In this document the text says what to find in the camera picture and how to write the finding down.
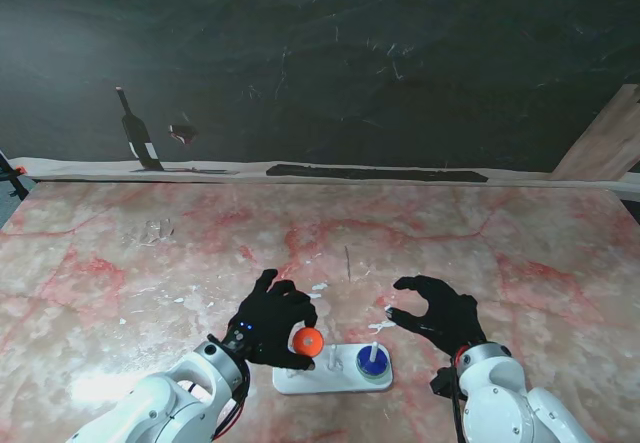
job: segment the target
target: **black strip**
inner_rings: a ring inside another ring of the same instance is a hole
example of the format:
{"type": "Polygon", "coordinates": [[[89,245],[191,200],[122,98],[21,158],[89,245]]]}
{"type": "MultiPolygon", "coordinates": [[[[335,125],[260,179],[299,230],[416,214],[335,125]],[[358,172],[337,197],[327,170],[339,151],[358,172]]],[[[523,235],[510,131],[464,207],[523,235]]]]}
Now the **black strip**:
{"type": "Polygon", "coordinates": [[[621,200],[627,211],[631,213],[631,216],[640,224],[640,202],[631,200],[621,200]]]}
{"type": "Polygon", "coordinates": [[[342,178],[345,180],[411,180],[411,181],[463,181],[486,183],[488,178],[475,171],[422,171],[377,170],[374,168],[321,168],[303,165],[275,165],[267,176],[308,176],[315,178],[342,178]]]}

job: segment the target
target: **black glove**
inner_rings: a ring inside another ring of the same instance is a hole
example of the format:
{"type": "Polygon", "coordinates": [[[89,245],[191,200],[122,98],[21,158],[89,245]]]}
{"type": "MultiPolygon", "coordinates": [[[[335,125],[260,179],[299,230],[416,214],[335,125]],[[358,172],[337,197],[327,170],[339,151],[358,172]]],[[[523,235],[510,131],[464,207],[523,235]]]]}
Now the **black glove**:
{"type": "Polygon", "coordinates": [[[387,317],[398,326],[424,336],[451,357],[463,346],[485,343],[487,338],[478,321],[478,302],[473,296],[458,295],[447,283],[418,275],[396,281],[397,290],[416,290],[429,302],[424,316],[414,316],[389,308],[387,317]]]}
{"type": "Polygon", "coordinates": [[[293,281],[276,281],[271,286],[277,275],[277,270],[262,272],[253,291],[229,321],[222,344],[251,363],[295,370],[313,369],[311,357],[293,353],[287,345],[296,323],[304,321],[306,326],[316,325],[316,309],[309,295],[296,290],[293,281]]]}

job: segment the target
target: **wooden board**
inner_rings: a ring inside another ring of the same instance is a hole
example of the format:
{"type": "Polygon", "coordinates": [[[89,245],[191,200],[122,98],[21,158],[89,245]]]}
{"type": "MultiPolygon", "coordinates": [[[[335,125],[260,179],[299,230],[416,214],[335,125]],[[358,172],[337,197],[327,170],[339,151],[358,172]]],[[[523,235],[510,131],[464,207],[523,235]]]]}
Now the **wooden board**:
{"type": "Polygon", "coordinates": [[[553,180],[618,180],[640,160],[640,87],[622,85],[551,175],[553,180]]]}

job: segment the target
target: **dark wall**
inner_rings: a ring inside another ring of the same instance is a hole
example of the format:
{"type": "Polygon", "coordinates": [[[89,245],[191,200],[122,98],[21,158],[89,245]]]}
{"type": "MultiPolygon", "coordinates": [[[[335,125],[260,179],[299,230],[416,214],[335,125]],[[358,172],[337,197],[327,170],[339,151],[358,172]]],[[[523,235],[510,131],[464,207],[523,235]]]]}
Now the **dark wall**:
{"type": "Polygon", "coordinates": [[[551,171],[640,80],[640,0],[0,0],[8,157],[551,171]],[[190,146],[167,133],[192,124],[190,146]]]}

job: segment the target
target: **red wire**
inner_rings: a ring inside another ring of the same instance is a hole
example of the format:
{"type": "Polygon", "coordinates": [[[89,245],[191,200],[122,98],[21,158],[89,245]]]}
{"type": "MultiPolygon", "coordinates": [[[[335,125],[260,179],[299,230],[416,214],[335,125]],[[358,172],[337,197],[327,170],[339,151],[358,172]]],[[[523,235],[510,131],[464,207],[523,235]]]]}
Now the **red wire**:
{"type": "Polygon", "coordinates": [[[242,410],[244,410],[244,403],[242,403],[242,406],[240,407],[240,411],[238,411],[238,414],[236,415],[236,418],[233,420],[233,423],[231,423],[228,427],[226,427],[222,433],[216,436],[214,438],[214,441],[217,440],[218,438],[222,438],[231,428],[233,428],[233,425],[235,425],[240,419],[240,415],[242,415],[242,410]]]}
{"type": "Polygon", "coordinates": [[[469,345],[464,345],[462,348],[460,348],[458,350],[458,352],[456,353],[455,358],[453,359],[453,365],[454,366],[458,366],[458,362],[460,361],[460,357],[462,356],[462,354],[467,351],[469,348],[471,348],[469,345]]]}

